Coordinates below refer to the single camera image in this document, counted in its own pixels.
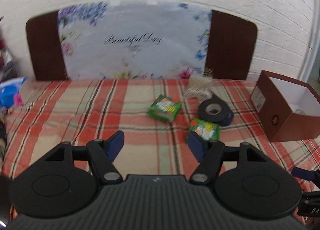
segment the blue tape roll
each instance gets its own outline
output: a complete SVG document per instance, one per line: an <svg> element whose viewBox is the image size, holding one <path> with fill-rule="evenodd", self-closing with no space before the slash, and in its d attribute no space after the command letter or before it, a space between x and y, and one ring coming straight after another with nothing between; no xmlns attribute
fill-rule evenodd
<svg viewBox="0 0 320 230"><path fill-rule="evenodd" d="M229 125L231 125L234 116L235 116L235 114L230 110L229 117L227 119L225 119L225 120L222 120L219 123L219 125L221 125L221 126L229 126Z"/></svg>

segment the metal screw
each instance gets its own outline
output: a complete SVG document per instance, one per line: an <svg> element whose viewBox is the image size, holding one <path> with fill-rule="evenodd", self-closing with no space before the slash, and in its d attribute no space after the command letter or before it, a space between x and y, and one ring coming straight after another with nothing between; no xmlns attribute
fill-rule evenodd
<svg viewBox="0 0 320 230"><path fill-rule="evenodd" d="M197 173L192 176L192 180L195 182L205 182L207 181L208 176L202 173Z"/></svg>
<svg viewBox="0 0 320 230"><path fill-rule="evenodd" d="M116 172L108 172L105 175L103 175L103 177L109 181L116 181L120 178L120 175Z"/></svg>

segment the round black disc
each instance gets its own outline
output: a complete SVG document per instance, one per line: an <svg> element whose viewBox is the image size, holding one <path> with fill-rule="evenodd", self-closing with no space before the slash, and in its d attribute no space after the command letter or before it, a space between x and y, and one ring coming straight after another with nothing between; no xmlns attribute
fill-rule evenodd
<svg viewBox="0 0 320 230"><path fill-rule="evenodd" d="M226 102L217 98L207 99L198 107L199 118L212 123L220 123L221 121L227 119L229 114L229 106L226 104Z"/></svg>
<svg viewBox="0 0 320 230"><path fill-rule="evenodd" d="M95 180L89 173L51 161L20 174L11 184L10 199L19 213L55 218L80 210L96 191Z"/></svg>
<svg viewBox="0 0 320 230"><path fill-rule="evenodd" d="M296 180L276 164L267 166L267 162L225 172L218 177L214 191L236 214L262 220L292 214L301 199Z"/></svg>

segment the blue gripper pad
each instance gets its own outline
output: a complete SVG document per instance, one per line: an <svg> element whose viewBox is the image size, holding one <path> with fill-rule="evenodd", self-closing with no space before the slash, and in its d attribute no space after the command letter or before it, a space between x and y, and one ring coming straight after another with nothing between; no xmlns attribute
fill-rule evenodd
<svg viewBox="0 0 320 230"><path fill-rule="evenodd" d="M189 132L186 143L188 144L189 149L192 152L193 156L196 158L197 162L201 162L205 157L202 142L197 139L193 132Z"/></svg>
<svg viewBox="0 0 320 230"><path fill-rule="evenodd" d="M124 145L124 133L123 131L117 131L108 140L109 149L107 150L107 156L111 162L113 162L120 153Z"/></svg>
<svg viewBox="0 0 320 230"><path fill-rule="evenodd" d="M307 181L313 181L315 180L315 173L314 171L309 171L305 169L300 169L300 168L293 168L291 171L291 175L294 177L298 177Z"/></svg>

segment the tape roll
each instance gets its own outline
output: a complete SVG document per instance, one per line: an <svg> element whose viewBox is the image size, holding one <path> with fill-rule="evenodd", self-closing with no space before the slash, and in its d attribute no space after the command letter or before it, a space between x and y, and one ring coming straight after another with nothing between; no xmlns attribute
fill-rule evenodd
<svg viewBox="0 0 320 230"><path fill-rule="evenodd" d="M214 97L203 101L199 105L198 116L204 121L217 123L221 126L229 126L234 114L225 101Z"/></svg>

